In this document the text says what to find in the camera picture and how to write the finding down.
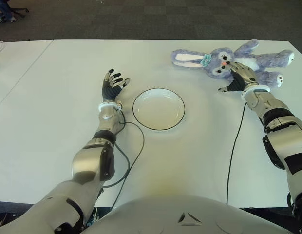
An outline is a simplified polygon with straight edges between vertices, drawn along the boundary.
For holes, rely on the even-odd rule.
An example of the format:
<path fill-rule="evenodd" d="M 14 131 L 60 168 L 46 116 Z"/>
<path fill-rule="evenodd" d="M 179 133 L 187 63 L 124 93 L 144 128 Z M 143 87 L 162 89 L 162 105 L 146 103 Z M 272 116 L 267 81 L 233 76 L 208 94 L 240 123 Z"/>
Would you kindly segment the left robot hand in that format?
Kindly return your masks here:
<path fill-rule="evenodd" d="M 121 78 L 121 73 L 115 73 L 114 69 L 110 69 L 104 76 L 102 83 L 103 101 L 115 101 L 121 91 L 129 85 L 131 79 Z"/>

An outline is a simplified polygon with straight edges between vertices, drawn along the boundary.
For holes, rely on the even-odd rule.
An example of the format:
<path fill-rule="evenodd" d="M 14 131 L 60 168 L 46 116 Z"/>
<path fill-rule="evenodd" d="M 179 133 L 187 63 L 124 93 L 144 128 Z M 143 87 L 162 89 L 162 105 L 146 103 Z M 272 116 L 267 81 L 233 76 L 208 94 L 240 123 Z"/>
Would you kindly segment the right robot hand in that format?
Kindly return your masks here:
<path fill-rule="evenodd" d="M 246 65 L 239 62 L 227 62 L 224 63 L 224 67 L 230 71 L 233 80 L 228 86 L 219 88 L 219 92 L 243 91 L 248 86 L 259 84 L 255 72 Z"/>

